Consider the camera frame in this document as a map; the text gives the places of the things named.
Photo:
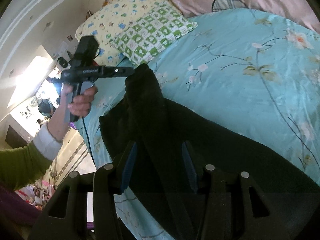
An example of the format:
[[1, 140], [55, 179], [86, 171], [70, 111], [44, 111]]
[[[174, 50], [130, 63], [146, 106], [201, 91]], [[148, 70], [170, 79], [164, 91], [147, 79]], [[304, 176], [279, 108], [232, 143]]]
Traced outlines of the person left hand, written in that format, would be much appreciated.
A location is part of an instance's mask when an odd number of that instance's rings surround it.
[[73, 87], [65, 83], [61, 92], [60, 105], [47, 122], [47, 131], [56, 142], [61, 142], [68, 132], [69, 123], [65, 121], [67, 110], [69, 110], [72, 115], [80, 118], [88, 116], [91, 110], [91, 103], [98, 89], [95, 86], [89, 87], [68, 103], [67, 96], [72, 94], [72, 92]]

